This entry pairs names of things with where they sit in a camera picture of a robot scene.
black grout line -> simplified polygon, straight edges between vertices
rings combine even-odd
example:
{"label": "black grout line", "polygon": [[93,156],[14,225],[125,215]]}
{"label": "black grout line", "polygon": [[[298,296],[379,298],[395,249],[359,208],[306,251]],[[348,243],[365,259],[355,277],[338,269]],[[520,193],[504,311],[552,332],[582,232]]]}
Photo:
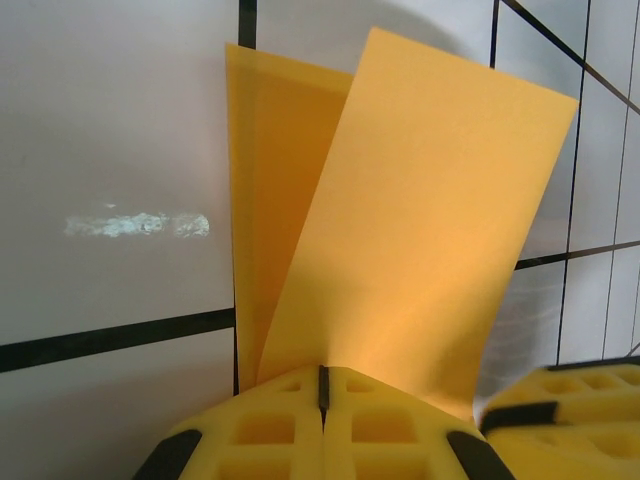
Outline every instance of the black grout line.
{"label": "black grout line", "polygon": [[616,245],[604,245],[602,247],[587,248],[585,250],[575,250],[573,252],[556,253],[553,255],[545,255],[537,258],[527,258],[524,260],[518,260],[515,269],[523,270],[525,268],[537,267],[539,265],[564,262],[573,258],[589,257],[591,255],[597,255],[599,253],[613,252],[638,246],[640,246],[640,240],[636,240],[634,242],[618,243]]}
{"label": "black grout line", "polygon": [[636,334],[636,320],[638,318],[638,294],[640,293],[640,264],[638,264],[638,284],[636,285],[636,303],[633,307],[633,326],[631,327],[631,355],[635,349],[633,347],[633,336]]}
{"label": "black grout line", "polygon": [[239,0],[238,45],[256,48],[258,0]]}
{"label": "black grout line", "polygon": [[[549,40],[556,47],[562,50],[562,52],[564,52],[569,58],[571,58],[571,60],[580,64],[580,66],[583,66],[582,65],[584,63],[583,58],[586,58],[586,56],[583,58],[580,58],[580,55],[574,52],[569,45],[567,45],[562,40],[560,40],[560,37],[558,37],[555,33],[549,30],[540,20],[534,17],[531,14],[531,12],[529,12],[526,8],[520,5],[518,1],[502,0],[502,2],[505,3],[509,8],[511,8],[511,10],[513,10],[515,13],[517,13],[518,16],[522,18],[525,22],[527,22],[529,25],[535,28],[539,33],[541,33],[547,40]],[[587,13],[587,23],[588,22],[589,22],[589,13]]]}
{"label": "black grout line", "polygon": [[638,343],[635,345],[635,347],[633,347],[633,348],[631,349],[631,351],[630,351],[629,353],[627,353],[627,357],[630,357],[631,355],[633,355],[633,354],[635,353],[635,351],[636,351],[638,348],[640,348],[640,342],[638,342]]}
{"label": "black grout line", "polygon": [[489,67],[496,68],[496,48],[498,45],[498,14],[500,0],[493,0],[493,16],[491,18],[491,52],[489,54]]}
{"label": "black grout line", "polygon": [[0,345],[0,373],[214,332],[234,325],[235,309],[228,308]]}
{"label": "black grout line", "polygon": [[567,253],[556,253],[554,255],[545,255],[543,257],[526,258],[524,260],[518,260],[516,263],[516,270],[524,270],[525,268],[537,267],[539,265],[547,265],[549,263],[562,262],[567,259]]}
{"label": "black grout line", "polygon": [[[589,40],[589,21],[591,19],[591,0],[587,3],[587,19],[584,28],[584,49],[582,52],[582,58],[587,58],[587,44]],[[580,72],[580,94],[578,103],[578,117],[576,119],[576,147],[573,152],[573,171],[571,172],[571,193],[569,197],[569,218],[567,220],[567,244],[565,251],[567,252],[567,258],[564,261],[564,272],[562,274],[562,297],[560,300],[560,319],[558,322],[558,345],[556,346],[556,365],[560,363],[560,344],[562,341],[562,323],[564,321],[564,305],[567,298],[567,276],[569,274],[569,249],[571,246],[571,225],[573,222],[573,201],[576,192],[576,172],[578,171],[578,149],[580,146],[580,127],[582,125],[582,98],[584,95],[584,63],[582,64],[582,72]]]}
{"label": "black grout line", "polygon": [[[636,4],[636,21],[633,29],[633,47],[631,48],[631,65],[629,68],[629,88],[627,90],[627,98],[631,97],[631,82],[633,81],[633,61],[636,53],[636,35],[638,33],[638,12],[640,11],[640,0]],[[618,214],[620,213],[620,195],[622,193],[622,172],[624,170],[624,157],[627,145],[627,125],[629,123],[629,105],[624,117],[624,133],[622,137],[622,155],[620,157],[620,175],[618,176],[618,198],[616,200],[616,220],[613,226],[613,244],[615,245],[618,238]],[[609,306],[611,304],[611,283],[613,282],[613,263],[616,258],[616,252],[611,253],[611,268],[609,269],[609,291],[607,292],[607,309],[604,316],[604,335],[602,337],[602,359],[604,360],[604,351],[607,344],[607,326],[609,325]]]}
{"label": "black grout line", "polygon": [[[560,38],[554,34],[551,30],[549,30],[540,20],[534,17],[531,12],[529,12],[526,8],[524,8],[517,0],[502,0],[504,4],[506,4],[509,8],[511,8],[520,18],[522,18],[525,22],[535,28],[540,34],[542,34],[547,40],[553,43],[556,47],[558,47],[563,53],[565,53],[571,60],[576,62],[580,67],[587,71],[595,80],[600,82],[602,86],[604,86],[607,90],[613,93],[616,97],[618,97],[622,102],[624,102],[629,108],[631,108],[634,112],[640,114],[640,108],[634,104],[628,97],[625,97],[620,90],[613,86],[611,82],[609,82],[606,78],[604,78],[600,72],[598,72],[595,68],[589,65],[586,61],[586,49],[587,49],[587,38],[585,37],[585,55],[580,57],[573,49],[564,43]],[[589,24],[589,13],[591,10],[591,1],[589,1],[587,7],[587,28]]]}

black rubber edge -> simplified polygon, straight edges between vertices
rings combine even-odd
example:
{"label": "black rubber edge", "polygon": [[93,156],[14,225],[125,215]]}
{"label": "black rubber edge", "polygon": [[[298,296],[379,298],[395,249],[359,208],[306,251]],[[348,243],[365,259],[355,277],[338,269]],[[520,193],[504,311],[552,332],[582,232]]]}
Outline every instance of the black rubber edge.
{"label": "black rubber edge", "polygon": [[322,431],[324,431],[324,424],[327,420],[329,403],[329,367],[320,365],[318,369],[318,408],[322,416]]}
{"label": "black rubber edge", "polygon": [[198,446],[202,433],[186,430],[165,438],[147,457],[133,480],[178,480]]}
{"label": "black rubber edge", "polygon": [[447,441],[469,480],[516,480],[491,445],[467,432],[447,433]]}
{"label": "black rubber edge", "polygon": [[554,425],[558,402],[527,403],[489,410],[480,422],[480,432],[486,437],[492,430],[528,425]]}
{"label": "black rubber edge", "polygon": [[566,370],[578,370],[581,368],[608,367],[614,365],[640,365],[640,356],[608,358],[605,360],[592,360],[589,362],[566,363],[550,365],[546,367],[549,372],[563,372]]}

orange plastic sheet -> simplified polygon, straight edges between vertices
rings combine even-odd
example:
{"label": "orange plastic sheet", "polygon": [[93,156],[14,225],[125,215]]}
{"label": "orange plastic sheet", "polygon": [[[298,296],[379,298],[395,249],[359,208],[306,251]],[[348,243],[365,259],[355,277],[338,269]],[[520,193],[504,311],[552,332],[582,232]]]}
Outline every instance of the orange plastic sheet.
{"label": "orange plastic sheet", "polygon": [[576,101],[378,29],[353,83],[229,53],[241,386],[347,366],[470,418]]}
{"label": "orange plastic sheet", "polygon": [[352,75],[227,45],[241,391],[258,364]]}

white tile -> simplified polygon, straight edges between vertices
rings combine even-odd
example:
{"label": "white tile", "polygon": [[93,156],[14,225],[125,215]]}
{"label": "white tile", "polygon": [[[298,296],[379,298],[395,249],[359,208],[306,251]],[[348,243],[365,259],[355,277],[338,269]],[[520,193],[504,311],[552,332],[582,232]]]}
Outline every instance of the white tile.
{"label": "white tile", "polygon": [[2,478],[131,478],[173,425],[232,386],[232,329],[5,373]]}
{"label": "white tile", "polygon": [[520,0],[520,4],[582,56],[589,0]]}
{"label": "white tile", "polygon": [[233,305],[237,10],[0,2],[0,344]]}
{"label": "white tile", "polygon": [[637,0],[592,0],[587,62],[624,95],[629,91]]}
{"label": "white tile", "polygon": [[611,252],[569,260],[560,363],[602,358]]}
{"label": "white tile", "polygon": [[620,204],[616,243],[640,240],[640,116],[629,110],[627,138],[624,145],[624,163],[620,184]]}
{"label": "white tile", "polygon": [[640,247],[614,252],[605,358],[622,357],[631,350],[639,281]]}
{"label": "white tile", "polygon": [[585,75],[570,250],[613,243],[626,105]]}
{"label": "white tile", "polygon": [[257,46],[354,72],[378,26],[488,64],[493,0],[269,0],[258,2]]}
{"label": "white tile", "polygon": [[[510,8],[498,17],[496,69],[574,98],[580,97],[582,69]],[[567,247],[577,116],[560,152],[538,214],[520,255],[532,258]]]}
{"label": "white tile", "polygon": [[485,347],[477,402],[555,364],[564,262],[516,270]]}

white tile wall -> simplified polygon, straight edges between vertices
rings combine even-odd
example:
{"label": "white tile wall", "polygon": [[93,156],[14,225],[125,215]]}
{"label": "white tile wall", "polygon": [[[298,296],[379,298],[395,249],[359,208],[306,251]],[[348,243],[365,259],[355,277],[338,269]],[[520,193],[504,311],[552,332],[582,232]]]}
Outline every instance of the white tile wall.
{"label": "white tile wall", "polygon": [[232,329],[4,373],[1,477],[131,478],[173,425],[232,386]]}
{"label": "white tile wall", "polygon": [[564,263],[517,270],[482,359],[477,402],[556,363]]}
{"label": "white tile wall", "polygon": [[[538,85],[580,97],[582,69],[510,8],[499,13],[496,69]],[[577,116],[567,135],[529,237],[520,255],[532,258],[567,247]]]}
{"label": "white tile wall", "polygon": [[236,0],[0,2],[0,344],[233,305]]}
{"label": "white tile wall", "polygon": [[626,105],[585,75],[570,250],[613,243]]}
{"label": "white tile wall", "polygon": [[493,0],[258,2],[257,46],[354,72],[372,26],[488,64]]}
{"label": "white tile wall", "polygon": [[629,109],[616,243],[640,240],[640,115]]}
{"label": "white tile wall", "polygon": [[622,357],[631,350],[639,276],[640,247],[614,252],[605,358]]}
{"label": "white tile wall", "polygon": [[602,358],[611,255],[606,252],[569,260],[560,363]]}
{"label": "white tile wall", "polygon": [[520,4],[582,56],[589,0],[520,0]]}
{"label": "white tile wall", "polygon": [[587,62],[627,95],[637,0],[591,0]]}

